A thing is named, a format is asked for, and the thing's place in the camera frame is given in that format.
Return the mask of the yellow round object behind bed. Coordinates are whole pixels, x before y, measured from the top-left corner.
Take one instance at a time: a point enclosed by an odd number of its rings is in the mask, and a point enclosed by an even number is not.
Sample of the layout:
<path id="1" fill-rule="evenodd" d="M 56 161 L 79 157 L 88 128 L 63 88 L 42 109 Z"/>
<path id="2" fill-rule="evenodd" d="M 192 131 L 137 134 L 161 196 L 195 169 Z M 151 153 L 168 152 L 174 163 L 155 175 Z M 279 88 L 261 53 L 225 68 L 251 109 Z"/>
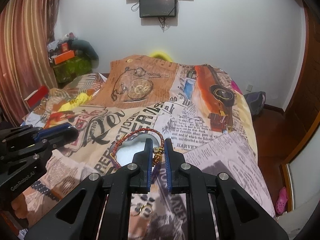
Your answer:
<path id="1" fill-rule="evenodd" d="M 172 58 L 168 54 L 166 54 L 162 51 L 154 51 L 149 55 L 149 57 L 152 57 L 154 59 L 160 59 L 160 60 L 172 62 Z"/>

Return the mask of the pink croc shoe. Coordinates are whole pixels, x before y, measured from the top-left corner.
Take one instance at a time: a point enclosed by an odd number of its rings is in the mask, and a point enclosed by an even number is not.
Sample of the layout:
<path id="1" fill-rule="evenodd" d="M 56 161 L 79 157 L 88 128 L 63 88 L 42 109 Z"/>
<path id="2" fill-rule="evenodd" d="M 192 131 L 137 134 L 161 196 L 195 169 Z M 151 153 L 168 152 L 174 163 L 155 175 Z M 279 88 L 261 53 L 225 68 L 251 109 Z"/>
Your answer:
<path id="1" fill-rule="evenodd" d="M 283 187 L 278 194 L 278 199 L 275 205 L 275 211 L 278 215 L 282 215 L 286 211 L 286 205 L 288 201 L 287 189 Z"/>

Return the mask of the green covered cabinet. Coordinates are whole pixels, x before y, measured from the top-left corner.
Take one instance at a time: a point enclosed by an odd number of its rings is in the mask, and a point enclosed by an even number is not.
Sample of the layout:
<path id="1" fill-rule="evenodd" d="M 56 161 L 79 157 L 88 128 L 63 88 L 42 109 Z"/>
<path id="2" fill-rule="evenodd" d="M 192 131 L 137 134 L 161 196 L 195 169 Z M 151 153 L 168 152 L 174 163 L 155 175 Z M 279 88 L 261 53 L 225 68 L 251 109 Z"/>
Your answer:
<path id="1" fill-rule="evenodd" d="M 91 60 L 87 57 L 76 56 L 53 67 L 57 83 L 73 81 L 76 77 L 92 71 Z"/>

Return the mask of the yellow cloth on bed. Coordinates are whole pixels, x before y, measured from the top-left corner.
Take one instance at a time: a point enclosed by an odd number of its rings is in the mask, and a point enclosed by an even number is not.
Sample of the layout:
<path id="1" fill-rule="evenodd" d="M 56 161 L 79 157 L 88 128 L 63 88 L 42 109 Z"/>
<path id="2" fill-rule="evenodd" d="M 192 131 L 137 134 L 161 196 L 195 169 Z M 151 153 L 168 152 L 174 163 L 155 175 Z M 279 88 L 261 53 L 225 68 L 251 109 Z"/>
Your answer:
<path id="1" fill-rule="evenodd" d="M 71 111 L 72 109 L 80 106 L 83 103 L 86 103 L 87 101 L 91 100 L 92 96 L 87 95 L 86 93 L 80 93 L 76 98 L 72 99 L 71 101 L 63 104 L 59 108 L 59 112 L 64 111 Z"/>

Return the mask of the small black wall monitor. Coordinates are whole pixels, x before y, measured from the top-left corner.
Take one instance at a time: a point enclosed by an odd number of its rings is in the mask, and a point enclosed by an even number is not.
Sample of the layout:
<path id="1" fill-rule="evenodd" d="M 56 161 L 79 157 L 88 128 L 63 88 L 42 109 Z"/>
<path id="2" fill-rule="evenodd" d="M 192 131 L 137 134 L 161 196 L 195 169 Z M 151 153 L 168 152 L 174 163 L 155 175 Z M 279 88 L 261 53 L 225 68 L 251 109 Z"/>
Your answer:
<path id="1" fill-rule="evenodd" d="M 140 18 L 175 17 L 177 0 L 139 0 Z"/>

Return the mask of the striped red curtain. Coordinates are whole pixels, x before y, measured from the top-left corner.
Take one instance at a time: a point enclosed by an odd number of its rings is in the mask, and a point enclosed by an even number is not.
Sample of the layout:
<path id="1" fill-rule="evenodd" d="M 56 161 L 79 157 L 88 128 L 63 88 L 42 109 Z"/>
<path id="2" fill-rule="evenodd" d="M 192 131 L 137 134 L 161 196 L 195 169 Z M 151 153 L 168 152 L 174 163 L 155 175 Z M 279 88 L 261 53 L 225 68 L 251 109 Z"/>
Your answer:
<path id="1" fill-rule="evenodd" d="M 1 108 L 14 126 L 29 112 L 29 94 L 57 86 L 47 46 L 58 7 L 59 0 L 9 0 L 1 12 Z"/>

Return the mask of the red box by curtain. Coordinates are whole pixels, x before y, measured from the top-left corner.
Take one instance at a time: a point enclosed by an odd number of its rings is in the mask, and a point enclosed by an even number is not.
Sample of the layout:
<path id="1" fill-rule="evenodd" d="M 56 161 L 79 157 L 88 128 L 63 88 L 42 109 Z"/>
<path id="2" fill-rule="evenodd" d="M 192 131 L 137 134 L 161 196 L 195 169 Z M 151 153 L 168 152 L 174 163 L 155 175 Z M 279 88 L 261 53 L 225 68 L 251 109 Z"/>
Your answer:
<path id="1" fill-rule="evenodd" d="M 24 101 L 27 103 L 29 108 L 34 108 L 40 104 L 43 98 L 47 98 L 49 94 L 49 89 L 47 86 L 41 86 L 37 90 L 33 91 L 28 95 Z"/>

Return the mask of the brown wooden door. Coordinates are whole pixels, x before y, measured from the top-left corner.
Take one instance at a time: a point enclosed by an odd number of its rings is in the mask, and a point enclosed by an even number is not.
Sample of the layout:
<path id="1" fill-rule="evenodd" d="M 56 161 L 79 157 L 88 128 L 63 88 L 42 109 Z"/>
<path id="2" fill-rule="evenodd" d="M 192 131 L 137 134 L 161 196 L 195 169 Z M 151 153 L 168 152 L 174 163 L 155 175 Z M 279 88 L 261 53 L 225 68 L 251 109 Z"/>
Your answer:
<path id="1" fill-rule="evenodd" d="M 295 135 L 303 135 L 284 160 L 292 161 L 311 140 L 319 127 L 319 20 L 309 7 L 304 7 L 306 40 L 302 68 L 286 114 L 294 117 Z"/>

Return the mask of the purple bag on floor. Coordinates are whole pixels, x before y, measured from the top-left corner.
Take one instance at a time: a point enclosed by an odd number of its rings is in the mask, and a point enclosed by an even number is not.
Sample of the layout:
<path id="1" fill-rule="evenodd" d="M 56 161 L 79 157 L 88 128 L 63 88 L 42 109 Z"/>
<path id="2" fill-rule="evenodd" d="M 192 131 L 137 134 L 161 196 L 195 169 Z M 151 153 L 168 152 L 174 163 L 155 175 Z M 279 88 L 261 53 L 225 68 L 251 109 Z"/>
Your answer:
<path id="1" fill-rule="evenodd" d="M 253 92 L 244 95 L 249 106 L 251 116 L 259 115 L 266 101 L 266 93 L 263 91 Z"/>

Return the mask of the orange box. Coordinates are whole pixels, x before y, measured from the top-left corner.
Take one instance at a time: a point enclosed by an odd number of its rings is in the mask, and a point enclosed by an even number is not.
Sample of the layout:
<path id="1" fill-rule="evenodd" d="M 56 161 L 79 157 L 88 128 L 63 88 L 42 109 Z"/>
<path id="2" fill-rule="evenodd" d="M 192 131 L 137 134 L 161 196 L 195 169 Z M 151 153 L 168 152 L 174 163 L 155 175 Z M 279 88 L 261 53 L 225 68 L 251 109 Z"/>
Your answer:
<path id="1" fill-rule="evenodd" d="M 55 64 L 60 64 L 60 63 L 65 62 L 65 61 L 67 61 L 67 60 L 69 60 L 69 59 L 72 59 L 72 58 L 74 58 L 74 57 L 75 57 L 74 51 L 73 51 L 73 50 L 69 50 L 69 51 L 67 51 L 67 52 L 65 52 L 65 53 L 62 53 L 62 54 L 60 54 L 60 55 L 57 55 L 57 56 L 53 59 L 53 61 L 54 61 Z"/>

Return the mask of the white sliding wardrobe door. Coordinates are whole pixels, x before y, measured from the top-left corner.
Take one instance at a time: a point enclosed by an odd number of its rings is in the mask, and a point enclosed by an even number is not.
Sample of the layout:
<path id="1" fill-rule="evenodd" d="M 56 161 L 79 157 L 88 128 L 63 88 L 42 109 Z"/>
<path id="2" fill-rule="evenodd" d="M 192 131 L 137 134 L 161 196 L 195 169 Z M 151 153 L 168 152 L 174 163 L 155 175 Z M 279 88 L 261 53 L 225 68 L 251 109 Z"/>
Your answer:
<path id="1" fill-rule="evenodd" d="M 289 172 L 296 209 L 319 192 L 319 137 L 313 137 L 289 163 Z"/>

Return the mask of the heart-shaped tin box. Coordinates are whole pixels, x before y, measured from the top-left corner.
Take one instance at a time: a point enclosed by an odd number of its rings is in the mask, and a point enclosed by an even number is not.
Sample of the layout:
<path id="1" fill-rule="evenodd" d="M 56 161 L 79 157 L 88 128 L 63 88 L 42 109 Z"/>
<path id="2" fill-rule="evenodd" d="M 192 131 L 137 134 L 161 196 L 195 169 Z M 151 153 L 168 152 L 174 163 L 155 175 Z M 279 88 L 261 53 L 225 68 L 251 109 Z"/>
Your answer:
<path id="1" fill-rule="evenodd" d="M 141 134 L 137 136 L 131 136 L 128 140 L 124 141 L 121 146 L 118 147 L 116 152 L 116 160 L 121 165 L 124 166 L 129 164 L 133 160 L 133 156 L 137 152 L 144 150 L 146 139 L 151 139 L 153 147 L 159 147 L 159 140 L 151 134 Z"/>

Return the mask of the newspaper print bedspread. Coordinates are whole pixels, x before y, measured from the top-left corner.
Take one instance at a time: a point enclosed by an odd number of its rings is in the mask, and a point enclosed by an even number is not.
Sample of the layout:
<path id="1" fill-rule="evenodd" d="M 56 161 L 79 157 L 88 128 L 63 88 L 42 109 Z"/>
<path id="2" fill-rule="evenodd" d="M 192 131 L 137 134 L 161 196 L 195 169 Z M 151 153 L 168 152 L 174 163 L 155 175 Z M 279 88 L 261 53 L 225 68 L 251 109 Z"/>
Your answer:
<path id="1" fill-rule="evenodd" d="M 282 239 L 258 167 L 249 106 L 231 77 L 208 64 L 133 55 L 111 64 L 98 94 L 71 111 L 76 141 L 55 149 L 46 174 L 25 192 L 25 239 Z M 119 146 L 154 135 L 151 187 L 133 193 L 133 162 Z M 164 141 L 184 156 L 185 193 L 167 188 Z"/>

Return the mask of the wall power outlet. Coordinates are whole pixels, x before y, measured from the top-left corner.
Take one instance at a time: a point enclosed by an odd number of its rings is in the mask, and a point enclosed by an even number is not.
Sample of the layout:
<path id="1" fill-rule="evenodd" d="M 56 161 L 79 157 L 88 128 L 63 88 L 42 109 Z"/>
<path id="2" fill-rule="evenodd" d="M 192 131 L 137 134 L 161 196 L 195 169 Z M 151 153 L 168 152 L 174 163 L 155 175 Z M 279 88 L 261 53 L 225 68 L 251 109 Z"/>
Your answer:
<path id="1" fill-rule="evenodd" d="M 252 90 L 252 87 L 253 87 L 252 85 L 248 85 L 246 90 L 250 92 Z"/>

